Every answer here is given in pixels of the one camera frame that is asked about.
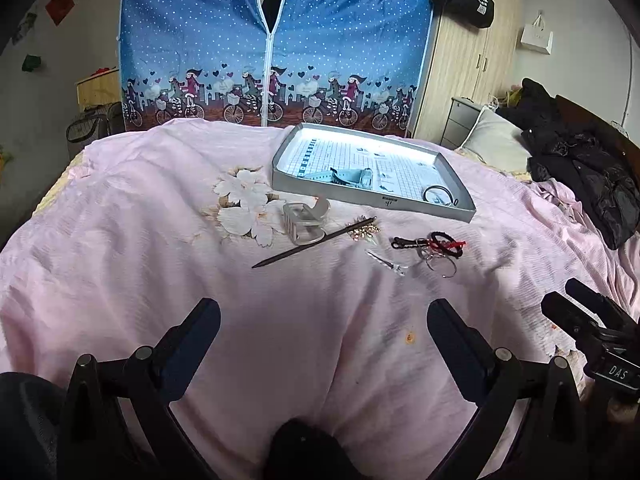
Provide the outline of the yellow wooden crate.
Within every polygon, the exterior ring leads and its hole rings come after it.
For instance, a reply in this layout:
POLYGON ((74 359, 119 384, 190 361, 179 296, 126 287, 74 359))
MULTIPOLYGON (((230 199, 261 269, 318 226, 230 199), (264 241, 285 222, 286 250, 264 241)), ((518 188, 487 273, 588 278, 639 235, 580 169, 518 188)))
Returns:
POLYGON ((80 110, 118 102, 122 98, 119 69, 102 70, 77 81, 76 96, 80 110))

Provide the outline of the dark wooden hair stick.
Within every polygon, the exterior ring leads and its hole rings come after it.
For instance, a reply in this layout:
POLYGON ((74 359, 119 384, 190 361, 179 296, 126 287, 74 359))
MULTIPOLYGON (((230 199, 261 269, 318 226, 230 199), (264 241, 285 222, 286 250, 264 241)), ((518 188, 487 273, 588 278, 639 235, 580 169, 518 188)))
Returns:
POLYGON ((303 246, 296 246, 294 248, 288 249, 285 252, 281 252, 280 254, 277 254, 275 256, 271 256, 265 260, 259 261, 258 263, 255 263, 254 266, 252 266, 252 269, 259 269, 259 268, 263 268, 264 266, 270 266, 270 264, 276 263, 278 261, 281 261, 283 259, 286 259, 288 257, 292 257, 294 255, 299 254, 300 252, 304 252, 307 249, 316 247, 318 245, 321 245, 323 243, 328 242, 329 240, 334 240, 334 238, 340 237, 342 235, 354 232, 356 230, 359 230, 361 228, 364 228, 365 226, 370 226, 371 224, 373 224, 375 222, 376 218, 375 217, 370 217, 370 218, 365 218, 363 220, 359 220, 357 222, 354 222, 352 224, 350 224, 349 226, 344 226, 344 228, 341 228, 337 231, 331 232, 329 234, 326 234, 324 237, 322 237, 321 240, 317 240, 316 242, 312 242, 310 244, 307 245, 303 245, 303 246))

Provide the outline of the grey hair claw clip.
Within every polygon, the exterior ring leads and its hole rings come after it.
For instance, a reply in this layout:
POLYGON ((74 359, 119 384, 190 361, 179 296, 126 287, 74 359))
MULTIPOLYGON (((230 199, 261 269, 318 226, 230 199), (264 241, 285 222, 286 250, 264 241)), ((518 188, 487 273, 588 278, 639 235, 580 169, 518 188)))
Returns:
POLYGON ((285 233, 295 246, 316 242, 326 235, 323 222, 330 210, 326 198, 319 197, 312 207, 305 203, 286 203, 282 210, 285 233))

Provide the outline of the white pillow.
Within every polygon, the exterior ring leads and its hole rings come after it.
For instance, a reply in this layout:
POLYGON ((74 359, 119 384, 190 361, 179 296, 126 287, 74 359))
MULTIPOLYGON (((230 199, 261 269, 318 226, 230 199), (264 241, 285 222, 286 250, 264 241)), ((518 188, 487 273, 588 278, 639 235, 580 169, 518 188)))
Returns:
POLYGON ((529 151, 522 132, 512 122, 483 107, 456 152, 508 174, 525 174, 529 151))

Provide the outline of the white paper gift bag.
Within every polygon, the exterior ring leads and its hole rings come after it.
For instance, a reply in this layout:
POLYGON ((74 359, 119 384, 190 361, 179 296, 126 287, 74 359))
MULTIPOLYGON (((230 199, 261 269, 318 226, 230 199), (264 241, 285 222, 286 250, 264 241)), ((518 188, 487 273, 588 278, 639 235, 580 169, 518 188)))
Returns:
POLYGON ((536 18, 524 26, 520 46, 545 55, 552 53, 553 32, 544 20, 544 12, 539 11, 536 18))

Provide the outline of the wall photo cards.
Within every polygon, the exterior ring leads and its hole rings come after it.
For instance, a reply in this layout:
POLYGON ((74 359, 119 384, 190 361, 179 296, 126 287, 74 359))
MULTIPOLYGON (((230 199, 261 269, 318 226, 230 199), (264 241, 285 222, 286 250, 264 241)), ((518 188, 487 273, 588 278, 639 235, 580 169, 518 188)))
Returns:
POLYGON ((11 42, 15 46, 22 41, 26 35, 34 28, 38 15, 35 12, 27 12, 24 18, 18 23, 15 32, 11 36, 11 42))

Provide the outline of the dark suitcase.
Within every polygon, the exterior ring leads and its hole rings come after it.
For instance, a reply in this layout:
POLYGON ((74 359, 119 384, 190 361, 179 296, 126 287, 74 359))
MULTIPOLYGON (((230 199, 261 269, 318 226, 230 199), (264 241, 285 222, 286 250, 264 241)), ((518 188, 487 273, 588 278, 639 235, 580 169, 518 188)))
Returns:
POLYGON ((83 110, 66 128, 66 141, 72 145, 88 144, 125 131, 122 104, 107 103, 83 110))

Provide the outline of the red paper wall decoration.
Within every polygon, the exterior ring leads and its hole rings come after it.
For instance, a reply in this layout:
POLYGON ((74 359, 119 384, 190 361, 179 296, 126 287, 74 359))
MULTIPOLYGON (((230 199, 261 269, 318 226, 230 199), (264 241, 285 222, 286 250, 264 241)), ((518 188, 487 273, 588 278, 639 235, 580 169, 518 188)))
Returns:
POLYGON ((47 14, 50 16, 53 24, 58 26, 64 18, 73 10, 75 6, 74 0, 50 0, 46 4, 47 14))

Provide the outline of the beige wooden wardrobe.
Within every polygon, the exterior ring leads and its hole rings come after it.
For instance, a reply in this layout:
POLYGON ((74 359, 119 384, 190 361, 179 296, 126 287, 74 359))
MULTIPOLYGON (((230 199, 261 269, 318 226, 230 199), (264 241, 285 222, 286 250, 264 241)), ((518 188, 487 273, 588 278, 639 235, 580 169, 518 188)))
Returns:
POLYGON ((508 88, 520 33, 523 0, 494 0, 488 28, 477 28, 443 6, 434 6, 430 36, 408 133, 438 143, 451 101, 468 98, 486 104, 508 88))

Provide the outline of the black puffer jacket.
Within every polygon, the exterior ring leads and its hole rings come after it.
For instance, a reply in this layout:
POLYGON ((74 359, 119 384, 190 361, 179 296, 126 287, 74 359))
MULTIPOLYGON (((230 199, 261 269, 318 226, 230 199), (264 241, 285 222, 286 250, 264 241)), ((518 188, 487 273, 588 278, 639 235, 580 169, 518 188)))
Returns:
POLYGON ((608 248, 620 248, 639 231, 639 176, 590 131, 563 122, 555 96, 542 84, 523 79, 515 100, 500 106, 498 115, 523 130, 533 179, 553 178, 567 186, 608 248))

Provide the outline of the dark wooden headboard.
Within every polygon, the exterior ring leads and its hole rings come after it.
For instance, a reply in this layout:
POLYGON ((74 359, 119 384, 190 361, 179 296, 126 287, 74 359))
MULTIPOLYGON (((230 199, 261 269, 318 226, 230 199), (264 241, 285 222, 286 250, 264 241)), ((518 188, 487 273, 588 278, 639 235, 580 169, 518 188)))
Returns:
POLYGON ((555 102, 563 122, 574 130, 590 131, 608 151, 619 152, 634 174, 639 175, 640 151, 634 142, 608 122, 564 96, 556 96, 555 102))

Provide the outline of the pink floral bed sheet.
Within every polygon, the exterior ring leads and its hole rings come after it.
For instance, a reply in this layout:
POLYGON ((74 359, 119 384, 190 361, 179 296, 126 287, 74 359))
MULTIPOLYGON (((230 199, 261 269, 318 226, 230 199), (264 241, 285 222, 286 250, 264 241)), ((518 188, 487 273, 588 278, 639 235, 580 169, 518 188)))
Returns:
POLYGON ((636 238, 609 250, 566 188, 456 153, 447 160, 473 197, 469 223, 336 202, 329 228, 375 217, 374 244, 343 235, 252 269, 290 242, 224 232, 215 186, 235 169, 267 181, 284 138, 177 120, 90 144, 90 174, 2 250, 2 370, 65 385, 81 354, 126 358, 213 298, 221 330, 175 412, 222 478, 252 478, 273 433, 300 417, 367 476, 423 479, 474 411, 426 329, 434 299, 493 346, 539 362, 572 348, 540 312, 570 278, 639 312, 636 238))

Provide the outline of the yellow knitted blanket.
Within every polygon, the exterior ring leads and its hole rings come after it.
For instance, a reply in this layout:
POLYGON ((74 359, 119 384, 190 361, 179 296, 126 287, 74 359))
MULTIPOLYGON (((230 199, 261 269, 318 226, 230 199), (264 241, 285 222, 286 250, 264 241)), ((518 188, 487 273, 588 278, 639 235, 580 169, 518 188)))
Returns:
POLYGON ((46 194, 43 195, 43 198, 32 212, 32 216, 35 217, 37 214, 41 214, 49 208, 72 182, 87 177, 91 171, 92 163, 86 162, 85 151, 80 151, 66 166, 62 174, 58 177, 58 180, 56 180, 47 190, 46 194))

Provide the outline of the green hanging wall pouch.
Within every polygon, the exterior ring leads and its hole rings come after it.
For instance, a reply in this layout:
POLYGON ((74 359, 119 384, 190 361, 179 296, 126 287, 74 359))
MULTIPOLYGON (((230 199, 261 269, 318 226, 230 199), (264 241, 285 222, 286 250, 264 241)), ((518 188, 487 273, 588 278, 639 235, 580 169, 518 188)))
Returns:
POLYGON ((26 54, 22 63, 21 71, 25 73, 32 73, 35 70, 39 70, 42 66, 42 59, 40 56, 26 54))

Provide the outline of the grey bedside drawer cabinet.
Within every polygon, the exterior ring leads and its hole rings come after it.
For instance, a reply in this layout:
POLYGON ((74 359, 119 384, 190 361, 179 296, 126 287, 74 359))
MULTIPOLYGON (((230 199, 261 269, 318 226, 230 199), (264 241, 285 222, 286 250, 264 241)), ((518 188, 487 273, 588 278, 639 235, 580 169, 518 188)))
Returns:
POLYGON ((474 127, 482 108, 482 104, 454 96, 451 99, 440 144, 450 150, 460 148, 474 127))

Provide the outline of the blue polka dot fabric wardrobe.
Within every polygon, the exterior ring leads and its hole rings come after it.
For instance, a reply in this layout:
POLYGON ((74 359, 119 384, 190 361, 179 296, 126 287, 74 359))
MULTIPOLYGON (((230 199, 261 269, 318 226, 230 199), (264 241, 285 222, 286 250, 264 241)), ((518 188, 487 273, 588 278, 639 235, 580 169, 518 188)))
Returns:
POLYGON ((430 0, 120 0, 130 130, 177 118, 405 136, 430 0))

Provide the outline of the grey shallow tray box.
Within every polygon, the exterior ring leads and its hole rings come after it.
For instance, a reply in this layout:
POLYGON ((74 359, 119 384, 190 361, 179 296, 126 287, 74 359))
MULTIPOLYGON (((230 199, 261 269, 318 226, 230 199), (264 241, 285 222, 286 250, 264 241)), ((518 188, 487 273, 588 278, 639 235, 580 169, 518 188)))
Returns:
POLYGON ((277 191, 469 223, 475 204, 444 155, 352 129, 302 124, 272 159, 277 191))

